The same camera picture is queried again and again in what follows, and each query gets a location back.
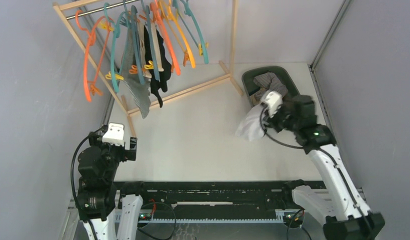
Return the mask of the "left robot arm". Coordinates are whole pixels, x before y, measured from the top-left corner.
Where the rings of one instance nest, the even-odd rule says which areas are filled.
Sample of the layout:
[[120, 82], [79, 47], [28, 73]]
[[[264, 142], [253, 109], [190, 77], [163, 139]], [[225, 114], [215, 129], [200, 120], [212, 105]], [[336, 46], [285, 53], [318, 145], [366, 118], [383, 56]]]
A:
[[135, 160], [125, 148], [124, 130], [110, 127], [91, 131], [77, 145], [70, 164], [70, 184], [75, 207], [90, 240], [134, 240], [140, 209], [150, 196], [137, 189], [122, 197], [122, 213], [115, 228], [114, 183], [121, 162]]

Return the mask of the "white underwear black trim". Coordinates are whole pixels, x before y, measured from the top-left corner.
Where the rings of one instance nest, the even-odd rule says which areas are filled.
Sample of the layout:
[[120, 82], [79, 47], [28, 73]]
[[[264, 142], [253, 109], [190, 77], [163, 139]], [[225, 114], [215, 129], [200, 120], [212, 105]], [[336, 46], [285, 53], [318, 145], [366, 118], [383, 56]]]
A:
[[262, 112], [267, 109], [264, 104], [255, 105], [238, 125], [235, 135], [248, 141], [255, 141], [265, 136], [262, 123]]

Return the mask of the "teal hanger front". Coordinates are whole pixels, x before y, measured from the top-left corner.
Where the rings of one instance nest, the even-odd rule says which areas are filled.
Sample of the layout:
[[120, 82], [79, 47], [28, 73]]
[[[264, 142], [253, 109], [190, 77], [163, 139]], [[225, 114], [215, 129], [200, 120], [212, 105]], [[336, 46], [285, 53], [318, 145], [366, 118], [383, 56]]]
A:
[[122, 27], [127, 27], [128, 21], [127, 21], [125, 11], [122, 11], [116, 20], [112, 20], [108, 14], [109, 7], [111, 7], [111, 4], [108, 2], [105, 2], [103, 5], [103, 13], [112, 31], [112, 41], [111, 41], [111, 50], [110, 50], [110, 71], [106, 76], [110, 77], [113, 90], [116, 93], [118, 93], [120, 91], [119, 81], [124, 79], [122, 77], [122, 66], [123, 66], [124, 61], [121, 60], [120, 66], [119, 68], [117, 68], [116, 48], [117, 48], [118, 39], [120, 38], [121, 33], [122, 33]]

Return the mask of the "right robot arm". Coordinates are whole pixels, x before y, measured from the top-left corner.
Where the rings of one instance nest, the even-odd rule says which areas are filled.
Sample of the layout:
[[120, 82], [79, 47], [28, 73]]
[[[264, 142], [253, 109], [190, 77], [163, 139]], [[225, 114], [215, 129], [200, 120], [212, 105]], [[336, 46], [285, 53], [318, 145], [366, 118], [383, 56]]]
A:
[[381, 213], [373, 212], [355, 187], [341, 159], [331, 130], [318, 123], [315, 102], [309, 95], [296, 95], [283, 101], [272, 91], [261, 101], [260, 119], [276, 132], [294, 134], [296, 149], [303, 150], [318, 170], [330, 201], [310, 186], [293, 181], [282, 194], [288, 208], [300, 206], [320, 223], [327, 240], [374, 240], [385, 226]]

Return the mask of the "grey striped underwear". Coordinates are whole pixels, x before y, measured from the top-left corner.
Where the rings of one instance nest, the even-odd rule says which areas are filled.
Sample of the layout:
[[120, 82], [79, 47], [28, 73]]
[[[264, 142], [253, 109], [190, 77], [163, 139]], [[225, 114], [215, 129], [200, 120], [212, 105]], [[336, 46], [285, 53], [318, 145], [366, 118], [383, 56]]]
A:
[[145, 119], [150, 112], [151, 106], [149, 91], [150, 83], [147, 80], [145, 84], [141, 84], [139, 76], [136, 73], [129, 73], [129, 69], [133, 65], [135, 57], [132, 32], [133, 31], [130, 28], [127, 29], [126, 43], [121, 58], [121, 75], [123, 77], [123, 82], [128, 87], [133, 97], [134, 103], [140, 110], [141, 117]]

